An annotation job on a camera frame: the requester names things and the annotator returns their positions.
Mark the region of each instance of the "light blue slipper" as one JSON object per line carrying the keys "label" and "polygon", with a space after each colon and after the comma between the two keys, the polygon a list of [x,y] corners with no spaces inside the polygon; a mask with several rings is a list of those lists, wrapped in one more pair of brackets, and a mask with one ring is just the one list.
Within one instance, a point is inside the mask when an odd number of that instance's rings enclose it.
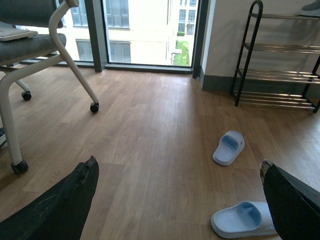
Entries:
{"label": "light blue slipper", "polygon": [[228,131],[220,138],[219,146],[212,155],[213,160],[220,165],[228,166],[245,147],[245,139],[240,132]]}
{"label": "light blue slipper", "polygon": [[260,201],[243,201],[216,212],[211,226],[226,239],[277,234],[268,204]]}

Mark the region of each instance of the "notebook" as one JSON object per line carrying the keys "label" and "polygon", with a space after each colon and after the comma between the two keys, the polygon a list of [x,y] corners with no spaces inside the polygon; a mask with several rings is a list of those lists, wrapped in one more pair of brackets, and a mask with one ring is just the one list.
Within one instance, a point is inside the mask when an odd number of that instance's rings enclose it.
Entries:
{"label": "notebook", "polygon": [[37,31],[18,29],[13,27],[0,27],[0,41],[10,41],[37,35]]}

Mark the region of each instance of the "building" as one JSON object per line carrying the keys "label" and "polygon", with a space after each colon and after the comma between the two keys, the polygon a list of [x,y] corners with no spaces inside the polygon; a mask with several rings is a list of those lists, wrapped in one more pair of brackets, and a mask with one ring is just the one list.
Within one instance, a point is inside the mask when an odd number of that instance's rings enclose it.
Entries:
{"label": "building", "polygon": [[[78,8],[66,13],[64,27],[58,31],[66,35],[66,49],[74,60],[92,61],[85,0],[79,2]],[[196,0],[106,0],[103,9],[111,63],[170,66],[180,53],[176,50],[178,39],[188,41],[193,49]],[[47,32],[45,28],[36,30]]]}

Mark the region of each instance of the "chair seat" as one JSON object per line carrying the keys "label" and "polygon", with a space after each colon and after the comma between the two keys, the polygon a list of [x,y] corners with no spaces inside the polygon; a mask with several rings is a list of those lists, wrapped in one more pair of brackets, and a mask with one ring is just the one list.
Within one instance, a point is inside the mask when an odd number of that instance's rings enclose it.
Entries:
{"label": "chair seat", "polygon": [[[59,33],[58,36],[62,44],[66,46],[66,36],[62,33]],[[42,57],[56,50],[57,48],[49,34],[39,34],[11,41],[0,41],[0,66]]]}

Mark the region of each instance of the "white metal chair frame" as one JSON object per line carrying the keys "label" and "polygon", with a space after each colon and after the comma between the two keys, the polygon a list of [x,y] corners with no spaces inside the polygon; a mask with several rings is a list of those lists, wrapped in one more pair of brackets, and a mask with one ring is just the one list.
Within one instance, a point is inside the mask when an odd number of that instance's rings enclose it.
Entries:
{"label": "white metal chair frame", "polygon": [[29,91],[29,87],[21,80],[27,76],[44,70],[48,67],[54,66],[62,61],[65,61],[71,68],[79,82],[82,84],[86,92],[89,94],[93,103],[90,106],[92,112],[99,110],[99,100],[84,76],[81,74],[79,68],[65,49],[64,45],[60,41],[57,33],[58,23],[61,21],[63,16],[71,8],[78,7],[79,0],[63,0],[60,6],[55,10],[51,16],[48,24],[49,35],[59,51],[59,54],[50,56],[47,59],[39,62],[27,65],[23,68],[7,68],[0,66],[0,71],[6,72],[6,75],[0,80],[0,115],[2,124],[8,144],[8,150],[11,158],[11,166],[16,174],[25,172],[28,169],[27,163],[21,156],[19,147],[18,137],[15,129],[14,118],[9,99],[9,88],[16,82],[26,92]]}

